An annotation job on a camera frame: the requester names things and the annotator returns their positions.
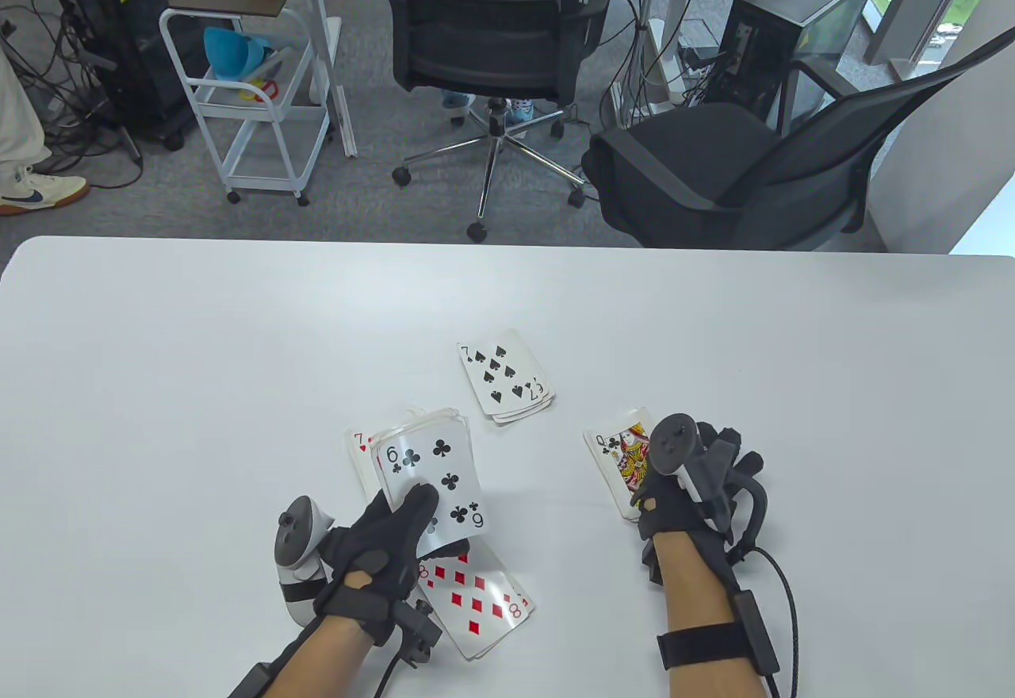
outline white pants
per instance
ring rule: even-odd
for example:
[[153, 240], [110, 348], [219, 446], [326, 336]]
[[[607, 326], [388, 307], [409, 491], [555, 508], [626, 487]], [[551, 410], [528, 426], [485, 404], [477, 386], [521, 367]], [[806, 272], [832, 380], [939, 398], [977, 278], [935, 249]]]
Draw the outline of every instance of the white pants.
[[0, 188], [18, 167], [50, 157], [43, 126], [0, 46]]

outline white metal cart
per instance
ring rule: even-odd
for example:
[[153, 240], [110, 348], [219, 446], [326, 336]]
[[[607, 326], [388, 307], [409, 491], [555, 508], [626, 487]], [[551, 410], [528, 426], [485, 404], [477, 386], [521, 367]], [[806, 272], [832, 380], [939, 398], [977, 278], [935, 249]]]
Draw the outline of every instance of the white metal cart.
[[[324, 0], [311, 0], [311, 19], [304, 19], [292, 9], [283, 8], [287, 0], [173, 0], [170, 8], [159, 17], [159, 28], [170, 53], [173, 66], [184, 85], [184, 91], [194, 110], [197, 124], [214, 161], [219, 180], [225, 187], [229, 201], [241, 201], [236, 188], [255, 188], [261, 191], [286, 191], [296, 198], [300, 206], [309, 204], [303, 191], [309, 183], [318, 155], [324, 144], [330, 142], [337, 123], [345, 155], [356, 155], [352, 122], [345, 101], [345, 91], [335, 78], [335, 50], [341, 31], [341, 19], [328, 19]], [[211, 68], [203, 77], [191, 77], [184, 67], [174, 45], [170, 30], [175, 16], [196, 16], [205, 19], [230, 20], [233, 28], [243, 31], [243, 16], [283, 16], [290, 20], [294, 38], [279, 39], [272, 34], [259, 34], [274, 43], [274, 48], [285, 49], [281, 67], [272, 74], [277, 92], [266, 88], [215, 78]], [[321, 104], [293, 104], [301, 84], [313, 75], [315, 89]], [[219, 154], [210, 130], [208, 119], [241, 121], [232, 143], [224, 157]], [[281, 171], [273, 176], [259, 174], [251, 168], [247, 150], [251, 144], [260, 143], [259, 137], [273, 137], [281, 154]], [[295, 146], [298, 136], [299, 146]]]

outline chair base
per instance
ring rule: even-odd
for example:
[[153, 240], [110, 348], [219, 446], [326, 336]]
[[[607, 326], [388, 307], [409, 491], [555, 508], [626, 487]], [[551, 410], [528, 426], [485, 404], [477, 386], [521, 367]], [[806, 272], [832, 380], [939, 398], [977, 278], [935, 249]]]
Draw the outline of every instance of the chair base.
[[557, 164], [555, 161], [551, 161], [550, 158], [545, 157], [545, 155], [539, 153], [539, 151], [533, 149], [533, 147], [527, 146], [519, 140], [519, 136], [524, 136], [529, 129], [534, 128], [534, 126], [542, 125], [543, 122], [553, 122], [553, 129], [551, 134], [554, 137], [563, 136], [563, 123], [562, 117], [565, 116], [564, 111], [554, 111], [552, 114], [541, 115], [536, 119], [532, 119], [530, 122], [526, 122], [522, 125], [517, 126], [504, 126], [504, 118], [507, 115], [507, 100], [504, 98], [490, 98], [486, 103], [486, 119], [480, 117], [472, 108], [469, 110], [469, 118], [473, 122], [481, 126], [483, 129], [483, 135], [476, 137], [471, 137], [468, 140], [462, 140], [460, 143], [453, 143], [450, 146], [438, 147], [437, 149], [431, 151], [425, 151], [425, 153], [409, 155], [409, 157], [404, 158], [402, 165], [396, 167], [395, 171], [392, 172], [392, 180], [395, 180], [395, 184], [399, 188], [405, 188], [412, 181], [412, 176], [409, 172], [409, 165], [418, 164], [421, 161], [428, 161], [431, 158], [437, 158], [439, 155], [446, 155], [454, 153], [454, 151], [459, 151], [464, 149], [464, 147], [474, 147], [481, 146], [485, 144], [487, 147], [486, 153], [486, 174], [483, 179], [483, 190], [479, 197], [479, 209], [476, 213], [476, 220], [474, 223], [468, 226], [466, 233], [471, 240], [476, 243], [482, 243], [486, 238], [486, 227], [483, 226], [483, 215], [486, 213], [486, 204], [489, 200], [490, 188], [493, 184], [493, 171], [496, 167], [497, 157], [503, 151], [504, 147], [512, 147], [522, 155], [526, 155], [532, 161], [536, 161], [537, 164], [542, 165], [545, 169], [550, 169], [551, 172], [561, 176], [564, 180], [574, 188], [568, 198], [569, 204], [572, 206], [581, 206], [581, 202], [573, 202], [576, 200], [576, 194], [582, 196], [582, 202], [585, 201], [585, 194], [583, 188], [585, 187], [586, 181], [582, 180], [569, 169], [562, 167], [562, 165]]

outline blue funnel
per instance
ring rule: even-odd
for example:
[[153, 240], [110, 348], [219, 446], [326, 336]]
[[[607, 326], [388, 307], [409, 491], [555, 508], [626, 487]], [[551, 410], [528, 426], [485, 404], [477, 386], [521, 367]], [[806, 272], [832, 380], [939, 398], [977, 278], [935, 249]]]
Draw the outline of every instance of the blue funnel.
[[229, 82], [247, 77], [261, 66], [270, 49], [268, 41], [239, 34], [231, 28], [206, 27], [204, 53], [215, 77]]

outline computer case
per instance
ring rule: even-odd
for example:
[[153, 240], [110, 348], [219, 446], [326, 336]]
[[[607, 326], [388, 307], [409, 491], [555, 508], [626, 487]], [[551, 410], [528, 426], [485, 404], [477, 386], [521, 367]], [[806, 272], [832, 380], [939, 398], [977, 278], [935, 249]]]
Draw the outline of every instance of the computer case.
[[[170, 0], [60, 0], [64, 22], [81, 43], [81, 59], [91, 64], [116, 117], [135, 135], [183, 144], [182, 130], [193, 122], [180, 78], [162, 37], [158, 17]], [[206, 20], [181, 17], [174, 39], [189, 74], [207, 71], [203, 33]]]
[[[704, 103], [738, 103], [772, 129], [779, 89], [790, 61], [819, 56], [837, 66], [867, 0], [734, 0], [723, 42], [721, 67], [703, 95]], [[791, 129], [821, 108], [824, 93], [800, 78]]]

